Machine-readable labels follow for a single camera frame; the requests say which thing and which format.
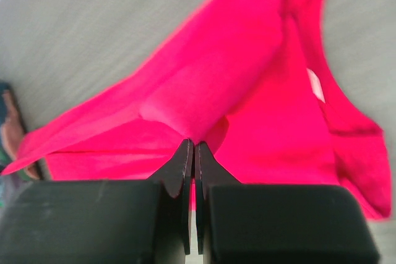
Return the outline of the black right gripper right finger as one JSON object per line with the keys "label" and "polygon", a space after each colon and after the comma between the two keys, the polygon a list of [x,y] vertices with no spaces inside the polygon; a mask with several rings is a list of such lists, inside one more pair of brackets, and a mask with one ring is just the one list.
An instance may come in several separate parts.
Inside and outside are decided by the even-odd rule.
{"label": "black right gripper right finger", "polygon": [[194,149],[196,182],[196,230],[202,255],[237,255],[243,250],[238,235],[244,211],[243,185],[201,142]]}

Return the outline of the magenta red t-shirt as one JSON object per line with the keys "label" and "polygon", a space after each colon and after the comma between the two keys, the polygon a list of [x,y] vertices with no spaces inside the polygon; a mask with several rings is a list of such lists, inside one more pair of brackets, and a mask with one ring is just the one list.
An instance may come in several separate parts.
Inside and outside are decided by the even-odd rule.
{"label": "magenta red t-shirt", "polygon": [[365,217],[392,212],[382,129],[327,64],[324,0],[208,0],[129,77],[29,133],[17,173],[56,181],[145,179],[186,138],[247,184],[348,189]]}

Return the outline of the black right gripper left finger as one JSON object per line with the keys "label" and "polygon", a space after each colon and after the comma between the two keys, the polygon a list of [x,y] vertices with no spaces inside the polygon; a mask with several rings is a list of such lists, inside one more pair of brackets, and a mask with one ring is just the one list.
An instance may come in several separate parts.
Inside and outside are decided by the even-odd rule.
{"label": "black right gripper left finger", "polygon": [[165,255],[191,253],[192,182],[194,144],[183,140],[173,156],[148,180],[163,187],[159,206],[159,252]]}

